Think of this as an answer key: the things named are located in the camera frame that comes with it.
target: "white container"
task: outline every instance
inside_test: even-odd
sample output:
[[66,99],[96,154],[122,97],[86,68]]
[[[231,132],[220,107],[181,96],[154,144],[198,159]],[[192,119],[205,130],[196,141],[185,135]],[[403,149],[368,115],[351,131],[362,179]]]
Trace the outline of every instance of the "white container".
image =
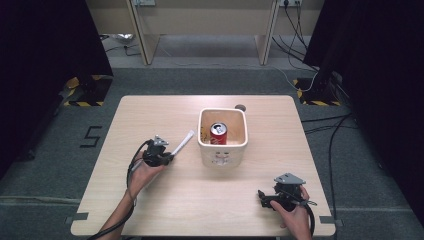
[[[227,144],[210,144],[212,124],[221,122],[227,126]],[[231,169],[240,165],[247,146],[246,116],[239,109],[205,108],[200,112],[197,129],[203,164],[214,169]]]

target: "desk leg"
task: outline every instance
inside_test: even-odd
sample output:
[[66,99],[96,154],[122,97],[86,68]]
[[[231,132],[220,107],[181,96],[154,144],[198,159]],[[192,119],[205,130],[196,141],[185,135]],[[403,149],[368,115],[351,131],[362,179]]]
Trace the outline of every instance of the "desk leg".
[[156,47],[159,43],[160,35],[144,34],[138,19],[137,10],[133,7],[131,0],[127,0],[128,10],[131,14],[131,21],[134,26],[134,32],[140,44],[140,52],[144,65],[150,65],[155,55]]
[[271,47],[272,36],[274,35],[274,26],[277,22],[279,6],[280,6],[280,0],[275,0],[272,3],[267,35],[255,36],[256,48],[258,49],[258,55],[259,55],[259,63],[261,65],[266,65],[268,61],[269,49]]

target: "gray carpet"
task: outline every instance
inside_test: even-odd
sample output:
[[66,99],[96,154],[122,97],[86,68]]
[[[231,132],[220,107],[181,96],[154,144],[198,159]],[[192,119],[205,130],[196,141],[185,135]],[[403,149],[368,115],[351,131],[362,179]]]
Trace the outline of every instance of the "gray carpet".
[[[290,95],[295,98],[301,120],[350,112],[346,106],[300,104],[285,76],[271,69],[145,68],[114,69],[114,74],[103,106],[61,106],[35,149],[36,158],[15,162],[0,182],[0,239],[80,239],[70,233],[68,217],[77,211],[122,96]],[[290,81],[313,76],[307,71],[286,74]],[[304,122],[303,126],[308,131],[333,126],[339,120]],[[93,144],[92,139],[84,139],[90,126],[101,127],[91,130],[91,135],[100,139],[96,147],[81,148]],[[334,129],[307,134],[331,209],[328,151]],[[332,145],[336,213],[343,223],[337,239],[424,239],[423,227],[376,159],[354,118],[348,118]]]

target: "soda can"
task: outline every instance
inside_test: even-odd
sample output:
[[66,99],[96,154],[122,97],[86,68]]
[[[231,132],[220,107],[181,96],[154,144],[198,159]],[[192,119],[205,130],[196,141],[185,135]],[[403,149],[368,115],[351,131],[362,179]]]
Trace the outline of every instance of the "soda can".
[[224,123],[214,123],[211,126],[211,144],[227,144],[227,126]]

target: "human hand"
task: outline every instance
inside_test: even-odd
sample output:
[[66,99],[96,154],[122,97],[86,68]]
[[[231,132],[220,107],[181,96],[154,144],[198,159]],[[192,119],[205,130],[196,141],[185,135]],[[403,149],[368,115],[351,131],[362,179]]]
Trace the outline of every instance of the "human hand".
[[[300,186],[301,196],[309,200],[309,194],[303,186]],[[290,233],[298,240],[312,239],[309,231],[309,217],[306,208],[298,205],[291,212],[286,211],[278,202],[271,201],[271,206],[277,211],[283,220],[280,227],[288,228]]]
[[145,187],[152,179],[161,171],[165,169],[164,165],[157,167],[150,167],[142,159],[143,152],[139,152],[135,159],[139,159],[134,162],[134,166],[138,167],[131,174],[131,179],[128,186],[128,191],[131,198],[134,200],[135,197],[140,193],[141,189]]

